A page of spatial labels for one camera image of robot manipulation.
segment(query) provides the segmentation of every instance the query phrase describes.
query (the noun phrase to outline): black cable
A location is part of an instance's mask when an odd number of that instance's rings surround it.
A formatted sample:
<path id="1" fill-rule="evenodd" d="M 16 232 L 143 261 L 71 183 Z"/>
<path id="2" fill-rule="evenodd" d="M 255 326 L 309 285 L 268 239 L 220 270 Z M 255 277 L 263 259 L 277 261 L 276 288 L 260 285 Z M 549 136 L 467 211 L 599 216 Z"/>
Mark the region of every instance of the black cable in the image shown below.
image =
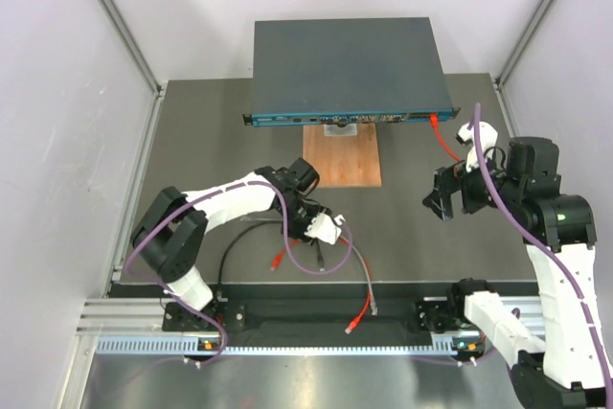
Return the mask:
<path id="1" fill-rule="evenodd" d="M 313 182 L 313 186 L 306 193 L 304 193 L 303 196 L 311 195 L 313 193 L 313 191 L 315 189 L 317 189 L 317 186 L 319 186 L 319 180 L 320 180 L 320 178 L 319 178 L 319 176 L 317 176 L 317 179 L 315 179 L 315 182 Z"/>
<path id="2" fill-rule="evenodd" d="M 322 253 L 322 247 L 319 244 L 319 239 L 315 239 L 315 248 L 317 249 L 317 266 L 319 267 L 319 271 L 323 272 L 326 270 L 326 265 L 324 263 L 324 254 Z"/>
<path id="3" fill-rule="evenodd" d="M 256 222 L 255 224 L 250 225 L 249 227 L 244 229 L 232 241 L 230 241 L 230 244 L 228 245 L 226 250 L 223 252 L 223 256 L 221 256 L 221 261 L 219 262 L 219 272 L 217 273 L 216 297 L 219 297 L 219 295 L 221 294 L 221 278 L 223 276 L 223 267 L 226 263 L 226 260 L 228 259 L 228 255 L 230 254 L 230 251 L 232 250 L 232 248 L 234 248 L 234 246 L 238 243 L 238 241 L 242 239 L 245 235 L 247 235 L 249 232 L 251 232 L 252 230 L 257 229 L 258 227 L 262 227 L 262 225 L 280 224 L 280 223 L 283 223 L 283 222 L 281 220 L 263 220 L 261 222 Z"/>
<path id="4" fill-rule="evenodd" d="M 494 147 L 488 148 L 484 152 L 484 155 L 488 155 L 490 150 L 494 151 L 494 154 L 492 155 L 492 158 L 491 158 L 494 161 L 494 165 L 496 164 L 496 150 L 500 150 L 502 152 L 502 159 L 500 160 L 500 169 L 503 170 L 505 168 L 505 164 L 507 163 L 507 153 L 505 152 L 503 148 L 494 146 Z"/>

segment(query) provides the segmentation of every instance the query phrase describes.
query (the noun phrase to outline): cable connector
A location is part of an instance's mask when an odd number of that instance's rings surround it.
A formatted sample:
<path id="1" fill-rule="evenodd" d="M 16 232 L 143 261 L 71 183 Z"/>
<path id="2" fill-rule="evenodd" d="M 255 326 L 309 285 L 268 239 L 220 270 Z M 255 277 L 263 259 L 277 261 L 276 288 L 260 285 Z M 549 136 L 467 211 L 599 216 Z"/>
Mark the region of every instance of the cable connector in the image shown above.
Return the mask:
<path id="1" fill-rule="evenodd" d="M 433 128 L 439 127 L 439 116 L 434 112 L 430 114 L 430 124 Z"/>
<path id="2" fill-rule="evenodd" d="M 279 264 L 281 263 L 281 260 L 283 258 L 284 258 L 284 253 L 281 253 L 281 254 L 277 255 L 277 257 L 270 264 L 270 271 L 271 272 L 274 272 L 275 270 L 277 270 L 277 267 L 279 266 Z"/>
<path id="3" fill-rule="evenodd" d="M 353 321 L 351 321 L 351 322 L 349 323 L 349 325 L 348 325 L 348 326 L 345 328 L 345 333 L 346 333 L 346 334 L 351 334 L 351 333 L 352 333 L 352 331 L 353 331 L 355 328 L 357 328 L 357 325 L 359 325 L 359 324 L 360 324 L 360 320 L 358 320 L 358 319 L 354 319 L 354 320 L 353 320 Z"/>

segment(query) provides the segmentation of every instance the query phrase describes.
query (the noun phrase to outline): gray cable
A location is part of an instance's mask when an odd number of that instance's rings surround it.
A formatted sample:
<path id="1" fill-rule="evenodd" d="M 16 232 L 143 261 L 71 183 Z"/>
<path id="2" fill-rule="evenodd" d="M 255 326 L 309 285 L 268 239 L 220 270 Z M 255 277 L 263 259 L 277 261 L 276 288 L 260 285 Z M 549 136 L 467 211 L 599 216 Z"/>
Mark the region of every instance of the gray cable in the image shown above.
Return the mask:
<path id="1" fill-rule="evenodd" d="M 366 265 L 366 261 L 364 261 L 364 256 L 359 252 L 357 247 L 353 246 L 353 253 L 360 259 L 362 263 L 362 268 L 364 269 L 364 274 L 366 275 L 366 283 L 368 284 L 368 292 L 371 294 L 371 313 L 373 316 L 377 314 L 375 294 L 373 293 L 373 282 L 371 280 L 371 274 L 368 272 L 368 266 Z"/>

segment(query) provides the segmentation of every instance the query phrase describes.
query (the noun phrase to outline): metal floor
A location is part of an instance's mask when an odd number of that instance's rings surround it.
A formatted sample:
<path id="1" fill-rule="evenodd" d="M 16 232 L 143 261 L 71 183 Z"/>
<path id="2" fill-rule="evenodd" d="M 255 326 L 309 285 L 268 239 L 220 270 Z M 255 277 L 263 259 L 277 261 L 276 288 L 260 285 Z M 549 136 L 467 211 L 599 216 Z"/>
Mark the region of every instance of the metal floor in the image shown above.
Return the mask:
<path id="1" fill-rule="evenodd" d="M 458 127 L 472 116 L 475 102 L 483 105 L 484 120 L 508 143 L 503 115 L 487 74 L 446 76 L 453 105 L 462 110 L 455 121 L 441 124 L 443 137 L 461 154 L 454 140 Z M 179 190 L 207 189 L 238 179 L 257 167 L 289 166 L 302 155 L 299 126 L 244 126 L 250 111 L 251 80 L 171 81 L 166 93 L 137 218 L 159 191 L 169 185 Z M 465 277 L 490 281 L 533 280 L 534 273 L 521 238 L 496 210 L 474 216 L 460 213 L 442 223 L 421 205 L 431 191 L 433 172 L 452 160 L 437 143 L 429 123 L 378 125 L 377 138 L 383 186 L 380 188 L 321 189 L 313 197 L 352 228 L 354 241 L 369 260 L 376 281 L 435 282 Z M 202 244 L 197 267 L 208 281 L 216 277 L 221 254 L 247 224 L 231 222 L 215 229 Z M 282 263 L 271 272 L 270 263 L 282 248 L 277 226 L 264 226 L 247 235 L 228 258 L 224 280 L 234 283 L 312 282 L 312 277 Z M 329 266 L 344 248 L 324 247 Z M 297 247 L 305 264 L 315 266 L 312 248 Z M 147 270 L 136 261 L 134 270 Z M 326 281 L 362 281 L 357 262 Z M 136 281 L 127 275 L 123 282 Z"/>
<path id="2" fill-rule="evenodd" d="M 399 356 L 232 356 L 198 371 L 164 363 L 116 395 L 159 357 L 97 356 L 82 409 L 520 409 L 504 360 L 476 368 Z"/>

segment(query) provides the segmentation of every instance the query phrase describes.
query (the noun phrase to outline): white plastic housing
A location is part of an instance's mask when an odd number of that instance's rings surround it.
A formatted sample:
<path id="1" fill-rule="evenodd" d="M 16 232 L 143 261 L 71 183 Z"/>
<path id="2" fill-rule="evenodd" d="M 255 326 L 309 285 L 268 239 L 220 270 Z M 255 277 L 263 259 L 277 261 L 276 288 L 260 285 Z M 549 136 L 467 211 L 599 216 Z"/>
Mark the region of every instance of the white plastic housing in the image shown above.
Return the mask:
<path id="1" fill-rule="evenodd" d="M 213 300 L 213 291 L 204 283 L 195 267 L 176 282 L 168 283 L 168 286 L 177 297 L 198 311 Z"/>
<path id="2" fill-rule="evenodd" d="M 470 125 L 471 124 L 464 124 L 458 131 L 458 137 L 465 143 L 474 143 L 474 127 Z M 498 131 L 496 131 L 492 125 L 485 122 L 479 123 L 479 129 L 481 134 L 481 148 L 483 149 L 483 152 L 488 151 L 489 148 L 495 147 L 496 141 L 498 141 Z M 487 157 L 491 158 L 492 156 L 493 151 L 488 152 Z M 466 171 L 472 171 L 478 168 L 479 161 L 477 160 L 477 149 L 475 146 L 473 146 L 466 156 Z"/>
<path id="3" fill-rule="evenodd" d="M 570 388 L 572 382 L 581 382 L 583 388 L 602 387 L 601 366 L 575 291 L 561 270 L 542 251 L 533 245 L 526 246 L 538 279 L 545 320 L 545 375 L 565 388 Z M 569 244 L 556 255 L 579 283 L 602 342 L 601 319 L 594 292 L 595 250 L 588 249 L 585 244 Z"/>
<path id="4" fill-rule="evenodd" d="M 248 181 L 268 182 L 259 174 L 250 172 L 243 178 L 221 187 L 213 187 L 204 191 L 184 192 L 188 201 L 192 201 L 206 193 L 217 190 L 227 191 L 194 206 L 207 215 L 209 220 L 207 233 L 237 217 L 270 209 L 275 199 L 275 192 L 265 186 L 246 186 Z"/>
<path id="5" fill-rule="evenodd" d="M 485 333 L 509 367 L 517 363 L 520 350 L 545 352 L 545 342 L 532 335 L 495 292 L 479 291 L 466 296 L 465 317 Z"/>

